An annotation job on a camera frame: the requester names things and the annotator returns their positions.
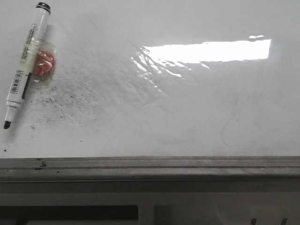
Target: whiteboard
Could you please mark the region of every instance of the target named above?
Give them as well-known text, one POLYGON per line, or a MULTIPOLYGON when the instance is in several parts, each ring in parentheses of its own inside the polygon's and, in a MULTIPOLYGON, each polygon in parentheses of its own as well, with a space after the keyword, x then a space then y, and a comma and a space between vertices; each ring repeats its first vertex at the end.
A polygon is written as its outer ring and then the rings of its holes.
MULTIPOLYGON (((49 0, 49 84, 0 158, 299 156, 300 2, 49 0)), ((0 2, 0 116, 36 1, 0 2)))

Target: white surface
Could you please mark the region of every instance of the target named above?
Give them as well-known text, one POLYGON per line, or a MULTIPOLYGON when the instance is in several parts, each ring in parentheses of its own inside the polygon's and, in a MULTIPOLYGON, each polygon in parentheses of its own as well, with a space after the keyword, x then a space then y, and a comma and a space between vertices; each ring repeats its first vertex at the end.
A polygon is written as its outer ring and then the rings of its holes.
MULTIPOLYGON (((298 0, 47 3, 56 71, 1 158, 300 155, 298 0)), ((0 2, 3 119, 36 4, 0 2)))

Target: dry-erase marker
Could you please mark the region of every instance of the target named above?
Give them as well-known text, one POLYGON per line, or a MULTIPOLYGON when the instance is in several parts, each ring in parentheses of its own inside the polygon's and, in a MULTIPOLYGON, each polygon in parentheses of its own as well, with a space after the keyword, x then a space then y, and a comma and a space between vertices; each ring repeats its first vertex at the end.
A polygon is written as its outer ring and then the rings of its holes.
POLYGON ((5 116, 4 129, 10 127, 10 123, 14 121, 15 114, 25 98, 25 92, 37 58, 40 39, 44 36, 49 16, 50 6, 43 2, 38 3, 34 10, 32 23, 21 54, 19 66, 7 97, 7 113, 5 116))

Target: metal ledge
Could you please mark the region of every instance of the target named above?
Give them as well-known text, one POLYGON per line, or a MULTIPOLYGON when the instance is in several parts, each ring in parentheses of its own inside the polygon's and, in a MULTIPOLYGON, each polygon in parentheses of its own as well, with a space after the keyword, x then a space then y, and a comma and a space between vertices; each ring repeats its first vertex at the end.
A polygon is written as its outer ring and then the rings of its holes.
POLYGON ((300 180, 300 157, 0 159, 0 182, 300 180))

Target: black marker tip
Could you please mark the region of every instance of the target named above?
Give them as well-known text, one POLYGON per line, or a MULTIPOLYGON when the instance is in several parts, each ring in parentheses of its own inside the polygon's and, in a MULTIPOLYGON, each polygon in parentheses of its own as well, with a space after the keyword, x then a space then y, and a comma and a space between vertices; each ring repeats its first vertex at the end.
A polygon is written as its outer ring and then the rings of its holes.
POLYGON ((4 123, 4 129, 8 129, 10 127, 11 122, 5 121, 4 123))

